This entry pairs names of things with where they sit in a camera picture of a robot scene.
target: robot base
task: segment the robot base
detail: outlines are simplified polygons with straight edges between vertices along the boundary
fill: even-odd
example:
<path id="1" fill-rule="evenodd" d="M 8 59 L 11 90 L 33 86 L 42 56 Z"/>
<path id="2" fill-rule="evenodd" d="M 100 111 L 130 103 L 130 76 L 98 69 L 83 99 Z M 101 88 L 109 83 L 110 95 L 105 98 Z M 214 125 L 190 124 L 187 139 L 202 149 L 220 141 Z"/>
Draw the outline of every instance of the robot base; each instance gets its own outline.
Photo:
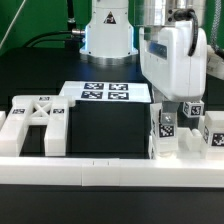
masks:
<path id="1" fill-rule="evenodd" d="M 84 61 L 88 61 L 99 65 L 123 65 L 128 63 L 134 63 L 137 61 L 138 55 L 130 55 L 122 58 L 103 58 L 94 57 L 92 55 L 80 54 L 80 58 Z"/>

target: white foam block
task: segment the white foam block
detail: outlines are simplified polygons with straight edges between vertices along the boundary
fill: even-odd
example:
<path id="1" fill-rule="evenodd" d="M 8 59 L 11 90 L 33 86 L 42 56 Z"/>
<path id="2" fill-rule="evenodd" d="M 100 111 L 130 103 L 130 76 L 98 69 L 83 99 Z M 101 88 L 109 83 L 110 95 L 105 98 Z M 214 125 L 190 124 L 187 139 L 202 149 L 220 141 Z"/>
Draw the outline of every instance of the white foam block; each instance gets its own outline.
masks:
<path id="1" fill-rule="evenodd" d="M 75 159 L 0 158 L 0 184 L 82 185 Z"/>
<path id="2" fill-rule="evenodd" d="M 27 118 L 33 110 L 33 101 L 16 100 L 0 132 L 0 155 L 19 156 L 25 140 Z"/>
<path id="3" fill-rule="evenodd" d="M 108 82 L 65 82 L 60 96 L 82 101 L 151 103 L 147 84 Z"/>
<path id="4" fill-rule="evenodd" d="M 119 159 L 94 160 L 82 167 L 83 186 L 119 186 Z"/>
<path id="5" fill-rule="evenodd" d="M 5 123 L 6 115 L 4 111 L 0 111 L 0 131 L 2 129 L 3 124 Z"/>
<path id="6" fill-rule="evenodd" d="M 44 143 L 46 156 L 65 156 L 68 130 L 69 105 L 63 97 L 52 103 Z"/>

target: marker sticker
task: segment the marker sticker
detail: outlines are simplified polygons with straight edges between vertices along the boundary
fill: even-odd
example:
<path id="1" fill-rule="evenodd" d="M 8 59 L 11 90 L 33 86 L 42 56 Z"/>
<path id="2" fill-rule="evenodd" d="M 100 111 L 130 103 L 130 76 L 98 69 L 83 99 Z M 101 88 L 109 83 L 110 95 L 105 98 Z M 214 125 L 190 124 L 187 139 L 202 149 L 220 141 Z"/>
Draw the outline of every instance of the marker sticker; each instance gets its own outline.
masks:
<path id="1" fill-rule="evenodd" d="M 115 19 L 114 19 L 114 16 L 113 16 L 113 13 L 110 12 L 107 16 L 107 18 L 105 19 L 104 21 L 105 24 L 117 24 Z"/>

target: white cube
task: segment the white cube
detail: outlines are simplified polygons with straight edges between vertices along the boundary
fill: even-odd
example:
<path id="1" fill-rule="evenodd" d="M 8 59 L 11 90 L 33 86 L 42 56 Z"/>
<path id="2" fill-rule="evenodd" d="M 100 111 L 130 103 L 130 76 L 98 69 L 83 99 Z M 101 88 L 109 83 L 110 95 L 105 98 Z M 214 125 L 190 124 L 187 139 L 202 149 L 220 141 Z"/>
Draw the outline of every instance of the white cube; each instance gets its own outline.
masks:
<path id="1" fill-rule="evenodd" d="M 188 118 L 200 117 L 204 112 L 204 102 L 185 102 L 183 105 L 183 113 Z"/>

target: white block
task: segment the white block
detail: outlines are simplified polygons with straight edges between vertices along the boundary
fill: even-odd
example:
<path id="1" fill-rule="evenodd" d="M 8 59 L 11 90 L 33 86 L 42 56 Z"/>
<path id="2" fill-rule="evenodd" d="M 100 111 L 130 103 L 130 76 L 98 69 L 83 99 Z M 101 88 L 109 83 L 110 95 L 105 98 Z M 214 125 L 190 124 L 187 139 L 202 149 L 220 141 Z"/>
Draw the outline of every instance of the white block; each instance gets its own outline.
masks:
<path id="1" fill-rule="evenodd" d="M 69 104 L 64 97 L 52 103 L 50 120 L 44 143 L 46 156 L 65 156 L 68 130 Z"/>
<path id="2" fill-rule="evenodd" d="M 196 118 L 203 115 L 204 112 L 204 102 L 184 102 L 183 113 L 188 118 Z"/>
<path id="3" fill-rule="evenodd" d="M 202 136 L 204 135 L 205 130 L 205 116 L 199 118 L 198 130 L 201 132 Z"/>
<path id="4" fill-rule="evenodd" d="M 82 185 L 82 163 L 75 159 L 0 158 L 0 184 Z"/>
<path id="5" fill-rule="evenodd" d="M 152 134 L 152 143 L 158 153 L 173 152 L 178 150 L 177 137 L 158 140 L 155 135 Z"/>
<path id="6" fill-rule="evenodd" d="M 82 186 L 119 186 L 120 163 L 115 160 L 94 160 L 82 167 Z"/>
<path id="7" fill-rule="evenodd" d="M 19 156 L 27 131 L 24 121 L 6 120 L 0 132 L 0 156 Z"/>
<path id="8" fill-rule="evenodd" d="M 19 99 L 0 131 L 0 155 L 19 156 L 28 131 L 27 119 L 33 111 L 33 101 Z"/>
<path id="9" fill-rule="evenodd" d="M 224 129 L 224 111 L 207 111 L 204 124 L 208 129 Z"/>
<path id="10" fill-rule="evenodd" d="M 178 128 L 178 142 L 186 143 L 189 151 L 200 151 L 202 139 L 201 133 L 196 129 L 191 131 L 189 128 Z"/>
<path id="11" fill-rule="evenodd" d="M 0 111 L 0 131 L 2 129 L 3 124 L 5 123 L 6 115 L 5 112 Z"/>

